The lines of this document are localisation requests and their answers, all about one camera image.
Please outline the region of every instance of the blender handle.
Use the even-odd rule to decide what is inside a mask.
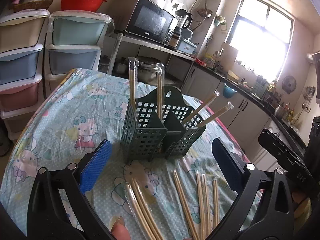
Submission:
[[[191,23],[192,23],[192,16],[189,15],[188,18],[186,20],[189,20],[188,25],[187,26],[183,26],[184,29],[187,29],[190,27]]]

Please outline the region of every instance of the window pane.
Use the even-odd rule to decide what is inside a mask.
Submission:
[[[236,60],[268,82],[274,80],[286,55],[283,42],[244,21],[238,22],[230,45],[239,51]]]
[[[291,20],[272,8],[270,8],[266,29],[279,39],[289,43]]]
[[[239,15],[264,26],[266,23],[268,5],[258,0],[244,0]]]

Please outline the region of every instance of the window frame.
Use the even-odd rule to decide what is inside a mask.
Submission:
[[[253,22],[253,21],[251,21],[251,20],[249,20],[249,19],[247,19],[247,18],[239,15],[244,0],[241,0],[240,6],[239,6],[238,11],[237,11],[237,14],[236,14],[236,17],[235,17],[235,19],[234,19],[234,21],[233,21],[233,24],[232,24],[230,33],[229,33],[228,38],[227,38],[227,43],[228,43],[228,44],[231,43],[232,38],[233,38],[233,35],[234,35],[234,33],[235,33],[235,31],[236,31],[236,28],[237,28],[237,26],[238,26],[238,23],[239,23],[240,20],[242,20],[242,21],[245,21],[245,22],[247,22],[247,23],[249,23],[249,24],[251,24],[251,25],[256,26],[256,27],[259,28],[262,32],[269,33],[270,35],[272,35],[273,37],[275,37],[277,40],[281,41],[281,42],[285,45],[285,48],[286,48],[286,56],[287,56],[288,51],[289,51],[289,47],[290,47],[290,43],[291,43],[291,39],[292,39],[292,30],[293,30],[294,19],[292,19],[291,17],[289,17],[288,15],[286,15],[285,13],[283,13],[281,10],[279,10],[279,9],[276,8],[275,6],[273,6],[273,5],[265,2],[265,1],[263,1],[263,0],[257,0],[257,1],[259,1],[259,2],[261,2],[261,3],[264,3],[265,5],[268,6],[267,14],[266,14],[266,20],[268,19],[269,12],[270,12],[270,8],[272,8],[272,9],[276,10],[277,12],[281,13],[282,15],[284,15],[285,17],[287,17],[287,18],[291,21],[290,37],[289,37],[288,43],[284,42],[283,40],[281,40],[280,38],[278,38],[277,36],[275,36],[272,32],[268,31],[268,30],[265,28],[265,26],[262,27],[262,26],[260,26],[259,24],[257,24],[257,23],[255,23],[255,22]],[[279,77],[279,74],[280,74],[281,71],[282,71],[282,68],[283,68],[283,66],[284,66],[284,63],[285,63],[285,61],[286,61],[286,56],[285,56],[285,59],[284,59],[284,61],[283,61],[283,63],[282,63],[281,69],[279,69],[278,73],[276,74],[276,77],[277,77],[277,78]]]

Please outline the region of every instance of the pink dress print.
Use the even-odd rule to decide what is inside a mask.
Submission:
[[[79,136],[78,137],[78,140],[76,141],[75,148],[79,148],[79,147],[81,147],[81,148],[95,148],[92,139],[88,142],[83,141],[85,137],[86,136]]]

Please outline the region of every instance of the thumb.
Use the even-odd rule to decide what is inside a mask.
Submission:
[[[113,224],[111,233],[117,240],[131,240],[130,233],[124,226],[123,217],[118,217],[116,222]]]

